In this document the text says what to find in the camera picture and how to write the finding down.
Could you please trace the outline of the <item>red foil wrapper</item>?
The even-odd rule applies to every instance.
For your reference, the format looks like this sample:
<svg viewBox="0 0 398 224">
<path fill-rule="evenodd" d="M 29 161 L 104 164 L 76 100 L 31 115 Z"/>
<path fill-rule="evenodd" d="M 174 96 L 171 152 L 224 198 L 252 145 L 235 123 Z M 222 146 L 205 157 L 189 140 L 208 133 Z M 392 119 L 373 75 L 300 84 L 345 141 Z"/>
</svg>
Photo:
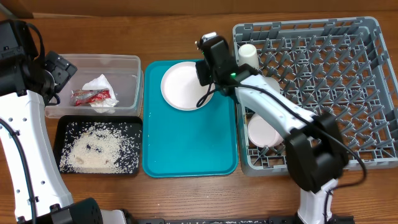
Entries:
<svg viewBox="0 0 398 224">
<path fill-rule="evenodd" d="M 109 89 L 73 90 L 70 98 L 71 106 L 80 106 L 111 98 Z"/>
</svg>

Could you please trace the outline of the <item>cream cup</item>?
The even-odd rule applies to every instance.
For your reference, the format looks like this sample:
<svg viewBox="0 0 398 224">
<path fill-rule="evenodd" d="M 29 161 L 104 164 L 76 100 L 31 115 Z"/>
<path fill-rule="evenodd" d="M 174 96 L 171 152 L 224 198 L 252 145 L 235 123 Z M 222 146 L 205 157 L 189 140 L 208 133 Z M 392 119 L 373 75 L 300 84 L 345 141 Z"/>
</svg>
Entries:
<svg viewBox="0 0 398 224">
<path fill-rule="evenodd" d="M 257 49 L 252 44 L 244 44 L 238 49 L 238 65 L 248 64 L 252 68 L 259 70 L 259 59 Z"/>
</svg>

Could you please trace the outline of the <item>large pink plate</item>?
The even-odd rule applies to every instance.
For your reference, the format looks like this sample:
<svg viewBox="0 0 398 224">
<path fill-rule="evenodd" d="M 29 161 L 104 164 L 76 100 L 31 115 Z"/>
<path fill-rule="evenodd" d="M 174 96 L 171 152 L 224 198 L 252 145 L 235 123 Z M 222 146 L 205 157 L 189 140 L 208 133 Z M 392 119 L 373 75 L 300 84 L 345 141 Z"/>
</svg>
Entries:
<svg viewBox="0 0 398 224">
<path fill-rule="evenodd" d="M 197 110 L 199 99 L 208 91 L 209 85 L 201 86 L 195 62 L 180 62 L 171 66 L 161 81 L 161 93 L 172 107 L 182 111 Z"/>
</svg>

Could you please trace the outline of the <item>grey bowl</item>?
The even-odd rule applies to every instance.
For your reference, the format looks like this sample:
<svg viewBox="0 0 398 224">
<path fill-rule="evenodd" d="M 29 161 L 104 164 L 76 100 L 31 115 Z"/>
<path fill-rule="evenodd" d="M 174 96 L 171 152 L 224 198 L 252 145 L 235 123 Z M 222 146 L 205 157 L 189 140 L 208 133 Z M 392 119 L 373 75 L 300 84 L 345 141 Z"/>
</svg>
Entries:
<svg viewBox="0 0 398 224">
<path fill-rule="evenodd" d="M 263 89 L 280 94 L 279 83 L 274 78 L 262 77 L 262 79 L 264 80 Z"/>
</svg>

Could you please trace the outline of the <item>white napkin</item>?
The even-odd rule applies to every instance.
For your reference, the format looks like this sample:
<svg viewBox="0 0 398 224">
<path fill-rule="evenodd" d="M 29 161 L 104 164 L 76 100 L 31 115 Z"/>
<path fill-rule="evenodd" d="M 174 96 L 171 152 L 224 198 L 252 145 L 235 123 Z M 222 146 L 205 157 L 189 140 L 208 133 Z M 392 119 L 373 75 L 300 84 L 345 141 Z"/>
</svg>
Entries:
<svg viewBox="0 0 398 224">
<path fill-rule="evenodd" d="M 92 91 L 93 96 L 88 104 L 94 108 L 97 113 L 115 112 L 113 107 L 115 107 L 119 101 L 116 98 L 111 84 L 103 74 L 84 84 L 82 90 Z"/>
</svg>

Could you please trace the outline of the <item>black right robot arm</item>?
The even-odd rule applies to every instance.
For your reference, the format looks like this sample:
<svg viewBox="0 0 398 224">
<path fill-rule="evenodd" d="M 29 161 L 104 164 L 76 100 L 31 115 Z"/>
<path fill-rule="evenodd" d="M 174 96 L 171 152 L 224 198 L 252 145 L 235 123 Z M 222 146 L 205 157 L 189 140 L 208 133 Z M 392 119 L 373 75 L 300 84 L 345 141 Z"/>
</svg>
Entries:
<svg viewBox="0 0 398 224">
<path fill-rule="evenodd" d="M 335 117 L 317 116 L 274 90 L 259 70 L 238 65 L 224 37 L 215 32 L 196 42 L 204 59 L 196 63 L 200 85 L 232 98 L 268 122 L 283 138 L 290 177 L 301 189 L 296 223 L 334 223 L 331 195 L 348 165 Z"/>
</svg>

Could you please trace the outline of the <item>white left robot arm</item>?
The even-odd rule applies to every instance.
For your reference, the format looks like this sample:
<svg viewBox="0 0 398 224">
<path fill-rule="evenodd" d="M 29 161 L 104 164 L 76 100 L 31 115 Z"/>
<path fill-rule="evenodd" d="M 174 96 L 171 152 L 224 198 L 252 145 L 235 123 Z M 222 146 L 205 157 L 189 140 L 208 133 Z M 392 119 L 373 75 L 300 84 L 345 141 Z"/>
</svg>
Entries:
<svg viewBox="0 0 398 224">
<path fill-rule="evenodd" d="M 37 48 L 31 23 L 1 22 L 1 143 L 11 174 L 18 223 L 134 223 L 123 209 L 93 198 L 74 202 L 63 182 L 45 125 L 45 107 L 77 68 Z"/>
</svg>

